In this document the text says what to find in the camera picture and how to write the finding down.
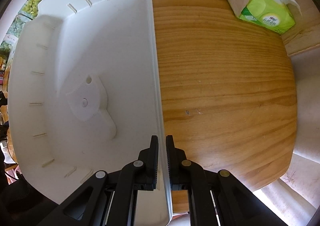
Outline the white plastic storage box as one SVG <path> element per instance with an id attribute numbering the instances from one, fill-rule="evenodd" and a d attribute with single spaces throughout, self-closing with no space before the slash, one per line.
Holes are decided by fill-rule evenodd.
<path id="1" fill-rule="evenodd" d="M 99 170 L 164 152 L 152 0 L 42 0 L 9 76 L 21 171 L 57 204 Z"/>

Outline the green tissue pack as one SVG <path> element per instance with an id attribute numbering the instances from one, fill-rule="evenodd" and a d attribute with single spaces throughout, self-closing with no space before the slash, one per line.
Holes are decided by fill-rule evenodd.
<path id="1" fill-rule="evenodd" d="M 243 21 L 284 34 L 295 25 L 288 5 L 301 12 L 295 0 L 227 0 L 234 15 Z"/>

